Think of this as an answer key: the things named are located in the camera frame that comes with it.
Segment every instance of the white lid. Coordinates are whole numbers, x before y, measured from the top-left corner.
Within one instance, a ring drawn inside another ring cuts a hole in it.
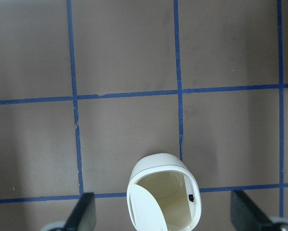
[[[130,199],[137,231],[167,231],[161,208],[149,191],[134,184]]]

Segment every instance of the floor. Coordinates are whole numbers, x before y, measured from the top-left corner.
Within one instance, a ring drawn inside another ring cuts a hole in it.
[[[135,163],[180,157],[198,231],[230,191],[288,218],[288,0],[0,0],[0,231],[66,220],[135,230]]]

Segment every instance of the white bin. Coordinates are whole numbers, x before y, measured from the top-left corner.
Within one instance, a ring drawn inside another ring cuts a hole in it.
[[[133,168],[126,198],[137,231],[190,231],[200,219],[198,185],[171,154],[141,159]]]

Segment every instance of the container opening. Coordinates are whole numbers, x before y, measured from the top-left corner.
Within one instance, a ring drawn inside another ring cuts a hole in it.
[[[137,185],[148,190],[158,202],[169,231],[179,231],[191,222],[185,177],[165,171],[142,178]]]

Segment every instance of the white plastic container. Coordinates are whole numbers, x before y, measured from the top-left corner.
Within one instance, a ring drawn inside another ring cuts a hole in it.
[[[137,231],[190,231],[200,219],[197,182],[171,154],[141,159],[133,168],[126,198]]]

